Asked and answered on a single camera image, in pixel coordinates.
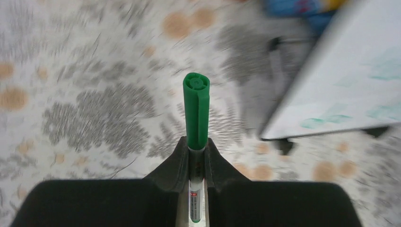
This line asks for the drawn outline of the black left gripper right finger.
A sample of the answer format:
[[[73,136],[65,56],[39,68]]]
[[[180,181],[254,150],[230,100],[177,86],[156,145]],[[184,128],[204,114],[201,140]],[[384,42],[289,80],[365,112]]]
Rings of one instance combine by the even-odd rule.
[[[251,181],[212,140],[205,150],[206,225],[209,227],[359,227],[348,194],[324,182]]]

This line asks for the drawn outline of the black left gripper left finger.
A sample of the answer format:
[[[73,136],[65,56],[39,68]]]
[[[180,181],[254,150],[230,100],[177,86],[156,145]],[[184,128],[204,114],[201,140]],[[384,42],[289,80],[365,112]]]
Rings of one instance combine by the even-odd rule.
[[[48,180],[28,194],[14,227],[186,227],[186,138],[142,179]]]

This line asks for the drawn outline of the green marker cap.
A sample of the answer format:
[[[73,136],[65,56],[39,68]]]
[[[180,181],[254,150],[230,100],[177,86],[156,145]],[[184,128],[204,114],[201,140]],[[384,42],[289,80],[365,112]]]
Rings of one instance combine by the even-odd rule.
[[[208,142],[210,81],[199,73],[188,73],[183,80],[187,145],[202,150]]]

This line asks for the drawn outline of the black framed whiteboard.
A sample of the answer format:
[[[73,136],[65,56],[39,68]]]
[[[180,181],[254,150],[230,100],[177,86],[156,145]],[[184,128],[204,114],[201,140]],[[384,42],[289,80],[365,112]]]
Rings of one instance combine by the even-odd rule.
[[[292,138],[400,124],[400,1],[347,1],[283,93],[259,137],[285,153]]]

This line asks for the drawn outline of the white whiteboard marker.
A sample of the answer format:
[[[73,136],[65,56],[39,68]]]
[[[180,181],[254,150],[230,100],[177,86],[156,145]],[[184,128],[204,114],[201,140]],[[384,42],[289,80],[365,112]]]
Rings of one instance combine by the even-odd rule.
[[[204,181],[204,151],[189,149],[189,215],[194,223],[201,220]]]

